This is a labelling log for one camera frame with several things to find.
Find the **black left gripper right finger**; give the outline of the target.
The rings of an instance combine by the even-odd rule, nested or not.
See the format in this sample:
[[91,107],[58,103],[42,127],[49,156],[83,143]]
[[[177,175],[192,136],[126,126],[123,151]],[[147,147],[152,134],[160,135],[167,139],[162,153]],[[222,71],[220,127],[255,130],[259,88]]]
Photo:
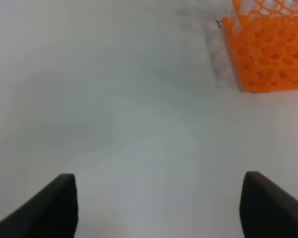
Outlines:
[[298,238],[298,200],[260,172],[244,176],[239,215],[246,238]]

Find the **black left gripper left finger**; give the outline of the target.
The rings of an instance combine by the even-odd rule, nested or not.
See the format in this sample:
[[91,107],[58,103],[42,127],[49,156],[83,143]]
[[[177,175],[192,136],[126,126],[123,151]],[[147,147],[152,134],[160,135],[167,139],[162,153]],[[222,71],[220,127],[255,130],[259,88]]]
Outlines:
[[0,221],[0,238],[73,238],[77,225],[75,176],[60,174]]

